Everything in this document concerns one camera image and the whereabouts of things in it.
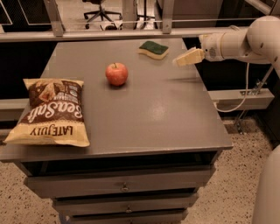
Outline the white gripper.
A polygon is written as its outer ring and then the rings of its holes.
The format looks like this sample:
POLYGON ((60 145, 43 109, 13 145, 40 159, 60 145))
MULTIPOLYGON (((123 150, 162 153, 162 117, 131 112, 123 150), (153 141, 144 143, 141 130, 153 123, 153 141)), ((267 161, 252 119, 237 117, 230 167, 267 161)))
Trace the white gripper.
POLYGON ((192 47, 175 58, 172 64, 176 67, 183 67, 200 63, 203 59, 222 61, 221 38, 221 33, 199 35, 201 49, 192 47))

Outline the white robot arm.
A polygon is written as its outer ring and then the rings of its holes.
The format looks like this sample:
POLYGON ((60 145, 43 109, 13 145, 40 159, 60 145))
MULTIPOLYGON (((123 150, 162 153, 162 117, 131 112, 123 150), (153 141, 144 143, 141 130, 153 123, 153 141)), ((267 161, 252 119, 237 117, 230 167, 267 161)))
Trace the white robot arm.
MULTIPOLYGON (((200 35, 193 47, 173 60, 177 67, 202 60, 239 60, 269 64, 280 76, 280 19, 264 16, 247 29, 200 35)), ((252 224, 280 224, 280 145, 267 158, 260 175, 252 224)))

